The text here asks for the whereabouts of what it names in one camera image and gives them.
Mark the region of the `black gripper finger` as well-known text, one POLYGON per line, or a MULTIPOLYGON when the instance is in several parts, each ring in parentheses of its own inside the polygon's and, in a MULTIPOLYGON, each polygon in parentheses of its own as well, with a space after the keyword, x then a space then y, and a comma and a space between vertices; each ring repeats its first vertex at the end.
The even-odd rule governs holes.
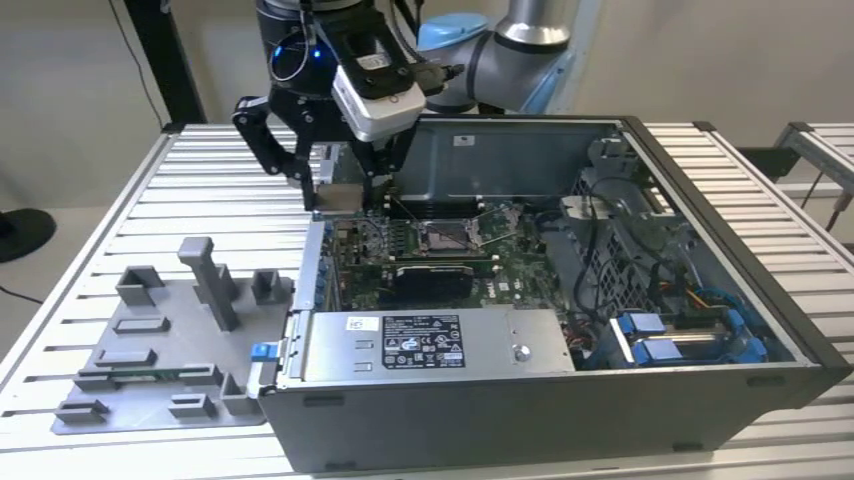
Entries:
POLYGON ((267 119, 271 113, 267 97, 242 97, 233 112, 233 123, 265 172, 287 177, 289 184, 301 189, 305 210, 313 211, 317 203, 310 166, 313 130, 297 131, 295 150, 289 151, 270 129, 267 119))
POLYGON ((410 127, 389 137, 379 149, 375 148, 373 142, 351 140, 351 150, 365 175, 362 194, 365 210, 375 208, 374 181, 381 176, 393 175, 402 169, 414 137, 415 127, 410 127))

